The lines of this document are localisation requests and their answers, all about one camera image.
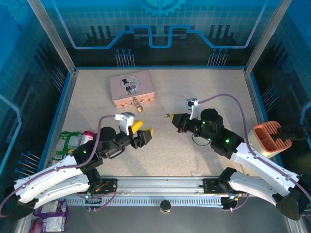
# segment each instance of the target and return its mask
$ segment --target glass wall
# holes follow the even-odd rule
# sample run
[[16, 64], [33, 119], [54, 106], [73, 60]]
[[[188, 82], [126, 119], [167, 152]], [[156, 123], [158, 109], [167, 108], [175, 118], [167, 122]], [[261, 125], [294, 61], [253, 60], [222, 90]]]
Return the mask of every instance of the glass wall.
[[[304, 124], [311, 135], [311, 4], [293, 0], [253, 73], [268, 120]], [[311, 175], [311, 141], [293, 141], [280, 154], [287, 169]]]
[[78, 67], [244, 66], [279, 0], [43, 0]]
[[[37, 171], [68, 72], [27, 1], [0, 1], [0, 22], [2, 201], [14, 180]], [[15, 224], [0, 219], [0, 232]]]

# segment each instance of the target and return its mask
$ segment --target white bracket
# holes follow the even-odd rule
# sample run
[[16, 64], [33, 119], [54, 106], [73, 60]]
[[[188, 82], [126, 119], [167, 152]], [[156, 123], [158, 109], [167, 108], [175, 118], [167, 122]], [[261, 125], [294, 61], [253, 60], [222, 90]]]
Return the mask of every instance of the white bracket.
[[115, 114], [115, 120], [119, 120], [119, 128], [121, 132], [124, 132], [126, 135], [130, 135], [128, 131], [128, 127], [132, 126], [135, 121], [135, 114], [133, 113], [122, 113], [122, 114]]
[[188, 109], [191, 109], [190, 120], [199, 117], [199, 101], [197, 99], [187, 99]]

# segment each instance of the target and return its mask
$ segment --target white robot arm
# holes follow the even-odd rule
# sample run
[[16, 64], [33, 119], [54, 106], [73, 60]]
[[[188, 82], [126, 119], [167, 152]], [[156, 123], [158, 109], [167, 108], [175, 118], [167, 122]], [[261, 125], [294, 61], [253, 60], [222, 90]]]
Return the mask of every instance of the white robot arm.
[[114, 118], [120, 121], [119, 134], [111, 127], [100, 129], [99, 126], [100, 132], [93, 140], [80, 145], [65, 159], [39, 173], [16, 180], [6, 190], [11, 192], [8, 196], [13, 202], [10, 219], [20, 219], [33, 209], [69, 194], [86, 191], [95, 194], [103, 186], [96, 169], [103, 164], [103, 159], [115, 158], [129, 145], [136, 149], [143, 147], [152, 139], [153, 129], [139, 130], [142, 122], [134, 121], [134, 114], [116, 114]]
[[[196, 99], [188, 100], [188, 108], [192, 109], [191, 115], [187, 113], [169, 115], [178, 133], [189, 131], [195, 137], [210, 141], [216, 153], [247, 167], [259, 176], [259, 178], [248, 177], [232, 168], [227, 168], [219, 177], [220, 186], [224, 190], [233, 189], [260, 197], [275, 205], [285, 216], [299, 220], [310, 203], [311, 177], [306, 174], [298, 176], [251, 148], [242, 137], [224, 127], [223, 118], [215, 109], [203, 110], [199, 120], [195, 114], [198, 110]], [[303, 140], [305, 135], [301, 128], [298, 127], [297, 132], [294, 132], [290, 127], [284, 127], [283, 132], [271, 137]]]

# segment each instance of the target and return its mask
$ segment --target speckled tabletop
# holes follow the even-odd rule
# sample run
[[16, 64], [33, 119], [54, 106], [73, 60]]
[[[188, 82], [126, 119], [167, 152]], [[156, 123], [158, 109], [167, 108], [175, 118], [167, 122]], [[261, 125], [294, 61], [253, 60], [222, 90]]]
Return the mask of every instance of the speckled tabletop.
[[[254, 175], [248, 169], [217, 155], [210, 146], [193, 143], [191, 133], [177, 133], [165, 118], [167, 113], [190, 113], [187, 99], [204, 100], [220, 93], [235, 96], [244, 109], [248, 131], [257, 124], [254, 108], [242, 70], [165, 69], [149, 70], [155, 88], [155, 101], [143, 103], [139, 113], [134, 106], [116, 109], [109, 78], [137, 70], [80, 70], [67, 111], [63, 131], [96, 131], [101, 116], [124, 111], [136, 114], [143, 127], [153, 127], [155, 135], [149, 144], [135, 150], [128, 147], [115, 159], [104, 160], [98, 167], [101, 175], [116, 176], [218, 176], [226, 167]], [[215, 108], [224, 118], [224, 125], [243, 135], [243, 123], [237, 104], [220, 97], [200, 105], [200, 110]], [[118, 132], [118, 122], [103, 121]], [[206, 141], [196, 138], [198, 143]]]

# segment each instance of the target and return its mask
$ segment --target cartoon illustration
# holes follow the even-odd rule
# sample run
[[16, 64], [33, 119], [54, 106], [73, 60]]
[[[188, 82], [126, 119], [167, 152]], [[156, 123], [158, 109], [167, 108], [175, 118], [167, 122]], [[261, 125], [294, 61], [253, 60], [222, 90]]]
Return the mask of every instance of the cartoon illustration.
[[128, 95], [132, 95], [136, 93], [136, 91], [138, 91], [140, 86], [140, 80], [135, 75], [127, 75], [121, 79], [120, 85], [124, 90], [127, 91]]
[[132, 88], [130, 87], [130, 83], [127, 81], [127, 79], [122, 79], [123, 84], [125, 85], [125, 90], [127, 91], [128, 95], [131, 95]]
[[134, 90], [134, 93], [136, 93], [136, 82], [131, 82], [131, 88]]

